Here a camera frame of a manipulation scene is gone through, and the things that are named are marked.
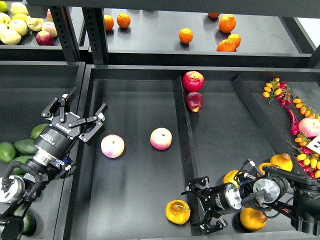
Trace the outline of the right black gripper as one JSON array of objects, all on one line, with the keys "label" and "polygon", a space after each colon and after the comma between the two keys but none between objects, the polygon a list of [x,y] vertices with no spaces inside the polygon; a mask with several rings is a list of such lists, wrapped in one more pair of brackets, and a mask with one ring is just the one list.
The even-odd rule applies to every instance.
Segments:
[{"label": "right black gripper", "polygon": [[[220,216],[237,212],[237,203],[229,199],[229,191],[236,189],[234,184],[222,184],[210,187],[208,176],[197,177],[187,181],[185,191],[181,195],[194,194],[203,200],[203,210],[205,215],[199,226],[206,234],[212,234],[223,230],[227,222]],[[211,224],[212,218],[218,218],[215,225]]]}]

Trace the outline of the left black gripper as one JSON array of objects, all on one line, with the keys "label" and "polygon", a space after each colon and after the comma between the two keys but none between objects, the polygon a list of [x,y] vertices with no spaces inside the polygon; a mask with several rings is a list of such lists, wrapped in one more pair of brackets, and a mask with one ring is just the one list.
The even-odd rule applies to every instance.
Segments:
[{"label": "left black gripper", "polygon": [[70,105],[77,96],[77,88],[60,97],[53,97],[41,116],[51,123],[34,141],[39,150],[44,150],[56,159],[62,160],[80,139],[90,146],[106,129],[104,126],[107,104],[103,103],[91,117],[80,118],[71,112]]}]

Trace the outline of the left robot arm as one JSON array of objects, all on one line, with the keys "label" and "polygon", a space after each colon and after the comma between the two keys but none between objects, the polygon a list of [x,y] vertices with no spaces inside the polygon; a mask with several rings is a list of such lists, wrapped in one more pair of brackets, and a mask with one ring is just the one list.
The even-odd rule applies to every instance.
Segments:
[{"label": "left robot arm", "polygon": [[54,97],[42,112],[49,120],[35,139],[36,152],[25,163],[8,164],[0,179],[0,201],[7,210],[0,216],[0,238],[19,240],[24,231],[24,218],[31,204],[53,180],[70,177],[76,170],[69,152],[78,140],[90,145],[105,129],[103,103],[93,116],[81,118],[70,111],[75,88]]}]

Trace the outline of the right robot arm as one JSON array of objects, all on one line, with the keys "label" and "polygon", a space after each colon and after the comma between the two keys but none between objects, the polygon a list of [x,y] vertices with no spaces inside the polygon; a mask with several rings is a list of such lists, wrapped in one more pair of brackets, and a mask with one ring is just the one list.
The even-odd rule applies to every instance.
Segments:
[{"label": "right robot arm", "polygon": [[252,208],[263,213],[271,210],[290,219],[298,232],[320,235],[320,181],[274,166],[257,169],[259,177],[247,171],[234,176],[236,184],[227,182],[215,187],[208,176],[190,179],[186,194],[194,194],[204,211],[195,226],[207,234],[222,230],[228,224],[225,215]]}]

